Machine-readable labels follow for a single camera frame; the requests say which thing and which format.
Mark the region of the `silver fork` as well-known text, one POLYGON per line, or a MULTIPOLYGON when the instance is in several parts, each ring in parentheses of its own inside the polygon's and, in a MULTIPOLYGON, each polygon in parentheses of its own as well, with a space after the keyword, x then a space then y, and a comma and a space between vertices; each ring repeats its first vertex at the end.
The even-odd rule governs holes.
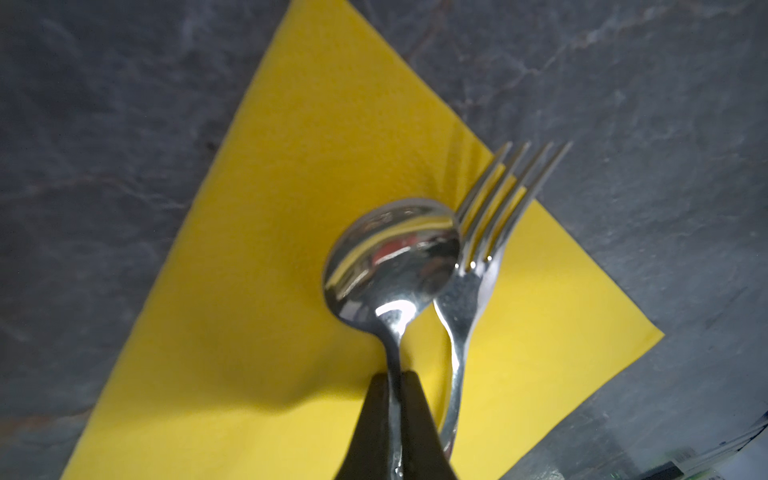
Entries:
POLYGON ((493 294, 506 245, 572 145, 566 142, 550 155, 553 144, 548 143, 529 159, 528 142, 517 150, 505 143, 457 210, 464 233, 460 257, 447 287, 434 301, 451 347, 450 388, 439 434, 446 458, 455 448, 471 336, 493 294))

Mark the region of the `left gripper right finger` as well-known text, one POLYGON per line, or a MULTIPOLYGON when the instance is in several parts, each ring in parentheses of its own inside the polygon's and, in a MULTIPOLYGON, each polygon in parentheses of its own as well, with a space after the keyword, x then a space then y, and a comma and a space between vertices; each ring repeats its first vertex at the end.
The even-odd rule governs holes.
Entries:
POLYGON ((401 374, 401 395, 404 478, 457 480, 416 372, 401 374))

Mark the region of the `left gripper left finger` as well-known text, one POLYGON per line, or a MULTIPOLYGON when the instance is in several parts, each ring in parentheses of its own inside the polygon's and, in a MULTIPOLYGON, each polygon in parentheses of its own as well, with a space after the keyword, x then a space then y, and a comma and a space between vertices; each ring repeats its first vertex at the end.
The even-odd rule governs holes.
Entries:
POLYGON ((385 373, 374 375, 336 480, 389 478, 389 387, 385 373))

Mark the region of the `silver spoon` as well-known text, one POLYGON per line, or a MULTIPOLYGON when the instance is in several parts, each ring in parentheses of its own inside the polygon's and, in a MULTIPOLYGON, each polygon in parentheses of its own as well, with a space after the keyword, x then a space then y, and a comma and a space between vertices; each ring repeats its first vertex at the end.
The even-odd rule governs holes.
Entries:
POLYGON ((387 478, 404 476, 400 344, 408 325, 445 288, 458 262, 461 234, 453 210, 426 198, 374 209, 350 225, 323 272, 329 311, 383 345, 389 387, 387 478))

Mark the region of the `yellow paper napkin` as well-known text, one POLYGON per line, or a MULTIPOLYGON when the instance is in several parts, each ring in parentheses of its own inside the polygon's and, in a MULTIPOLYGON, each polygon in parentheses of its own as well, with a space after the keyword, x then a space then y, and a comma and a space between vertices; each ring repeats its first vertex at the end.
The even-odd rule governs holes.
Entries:
MULTIPOLYGON (((331 479, 371 377, 322 271, 385 203, 457 206, 490 152, 344 1, 280 23, 64 471, 331 479)), ((452 464, 497 479, 662 333, 539 204, 473 334, 452 464)))

